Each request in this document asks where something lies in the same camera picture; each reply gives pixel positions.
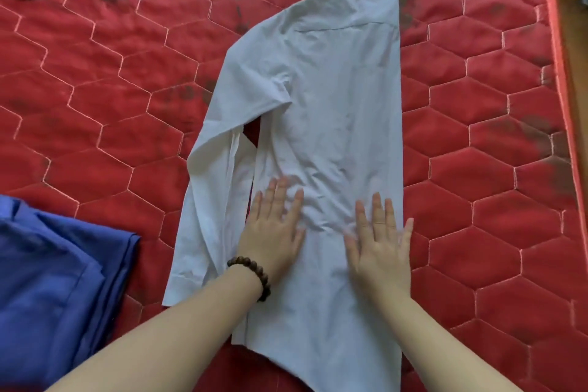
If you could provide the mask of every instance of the quilted pattern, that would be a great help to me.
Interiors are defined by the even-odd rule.
[[[0,191],[144,237],[115,337],[162,309],[226,50],[297,1],[0,0]],[[576,392],[588,281],[546,13],[401,0],[405,216],[416,300],[525,391]],[[227,346],[196,390],[305,387]]]

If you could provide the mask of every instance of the white shirt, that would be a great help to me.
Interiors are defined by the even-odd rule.
[[[187,159],[164,306],[224,272],[254,192],[289,175],[306,239],[288,276],[233,333],[315,392],[398,392],[401,351],[349,283],[342,233],[379,191],[402,217],[398,0],[304,0],[228,51]],[[261,116],[259,144],[243,125]]]

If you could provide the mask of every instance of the wooden bead bracelet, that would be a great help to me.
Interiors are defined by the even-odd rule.
[[[272,293],[269,288],[269,277],[266,273],[263,272],[263,268],[257,265],[257,262],[251,260],[249,257],[233,257],[230,261],[226,263],[226,266],[231,267],[233,265],[243,265],[257,274],[259,280],[261,280],[261,285],[263,287],[263,293],[261,293],[261,297],[258,299],[258,302],[265,302],[268,296]]]

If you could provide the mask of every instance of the right hand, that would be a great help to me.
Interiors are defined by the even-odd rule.
[[[414,220],[409,218],[400,236],[396,230],[392,200],[379,194],[372,198],[371,223],[362,202],[355,204],[359,241],[345,235],[349,274],[358,287],[374,302],[390,294],[410,297],[410,236]]]

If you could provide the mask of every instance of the left hand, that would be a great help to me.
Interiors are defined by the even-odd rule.
[[[277,284],[296,260],[305,230],[297,228],[304,201],[298,189],[290,211],[284,216],[288,178],[272,179],[265,191],[258,192],[239,240],[237,255],[249,257],[263,268],[269,284]]]

